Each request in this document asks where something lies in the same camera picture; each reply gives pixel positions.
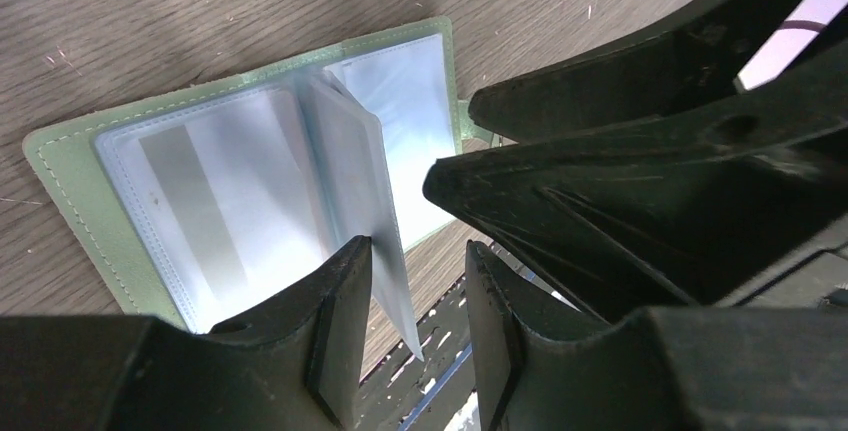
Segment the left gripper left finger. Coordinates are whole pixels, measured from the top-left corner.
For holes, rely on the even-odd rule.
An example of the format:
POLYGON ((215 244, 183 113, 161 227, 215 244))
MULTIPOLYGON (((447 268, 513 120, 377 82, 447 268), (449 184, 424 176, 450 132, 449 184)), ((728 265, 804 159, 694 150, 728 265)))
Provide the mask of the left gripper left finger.
POLYGON ((372 285, 357 236, 205 335, 154 316, 1 321, 5 430, 351 430, 372 285))

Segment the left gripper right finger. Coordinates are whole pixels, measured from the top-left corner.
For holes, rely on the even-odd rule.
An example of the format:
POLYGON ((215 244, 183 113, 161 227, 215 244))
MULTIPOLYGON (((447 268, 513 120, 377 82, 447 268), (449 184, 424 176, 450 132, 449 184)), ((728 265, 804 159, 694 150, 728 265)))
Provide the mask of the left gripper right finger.
POLYGON ((466 297, 485 430, 843 430, 847 315, 647 307, 614 325, 480 242, 466 297))

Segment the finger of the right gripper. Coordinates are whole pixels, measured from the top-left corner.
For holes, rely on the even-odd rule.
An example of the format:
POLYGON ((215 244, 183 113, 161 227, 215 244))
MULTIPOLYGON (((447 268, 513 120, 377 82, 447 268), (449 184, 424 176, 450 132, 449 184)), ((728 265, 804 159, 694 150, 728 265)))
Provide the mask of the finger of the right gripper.
POLYGON ((751 302, 847 247, 847 46, 747 93, 438 161, 425 197, 607 321, 751 302))
POLYGON ((474 93, 472 122, 517 142, 668 116, 733 95, 733 83, 802 0, 693 0, 565 61, 474 93))

